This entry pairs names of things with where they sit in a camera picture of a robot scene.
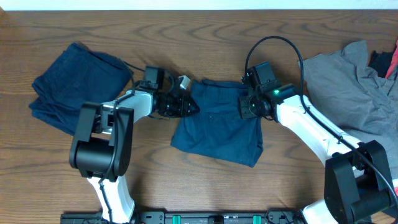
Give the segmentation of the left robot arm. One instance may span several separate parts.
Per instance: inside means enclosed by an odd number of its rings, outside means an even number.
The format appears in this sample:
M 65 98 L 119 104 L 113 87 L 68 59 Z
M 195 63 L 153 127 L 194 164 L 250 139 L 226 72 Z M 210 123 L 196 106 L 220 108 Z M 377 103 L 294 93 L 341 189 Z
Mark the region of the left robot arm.
M 102 206 L 101 223 L 129 223 L 135 202 L 125 173 L 131 159 L 134 124 L 152 113 L 184 118 L 200 112 L 183 91 L 128 90 L 104 103 L 85 103 L 70 149 L 69 163 L 94 188 Z

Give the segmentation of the dark blue shorts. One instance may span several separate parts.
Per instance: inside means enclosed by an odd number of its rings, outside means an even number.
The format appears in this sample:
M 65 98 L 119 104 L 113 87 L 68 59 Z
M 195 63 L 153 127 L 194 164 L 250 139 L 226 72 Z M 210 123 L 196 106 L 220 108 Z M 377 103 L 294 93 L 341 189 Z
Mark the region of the dark blue shorts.
M 200 112 L 182 118 L 170 145 L 183 152 L 254 167 L 263 152 L 261 120 L 241 119 L 242 83 L 202 80 L 193 82 L 190 96 Z

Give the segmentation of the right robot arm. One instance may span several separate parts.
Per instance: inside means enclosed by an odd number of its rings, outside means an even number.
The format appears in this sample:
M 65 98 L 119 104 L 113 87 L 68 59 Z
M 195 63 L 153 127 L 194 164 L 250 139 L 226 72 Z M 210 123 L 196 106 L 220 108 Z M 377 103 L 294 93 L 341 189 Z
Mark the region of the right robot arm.
M 361 223 L 375 213 L 397 210 L 383 146 L 344 132 L 294 85 L 250 87 L 239 97 L 239 109 L 243 119 L 265 118 L 290 129 L 325 166 L 323 199 L 302 209 L 303 223 Z

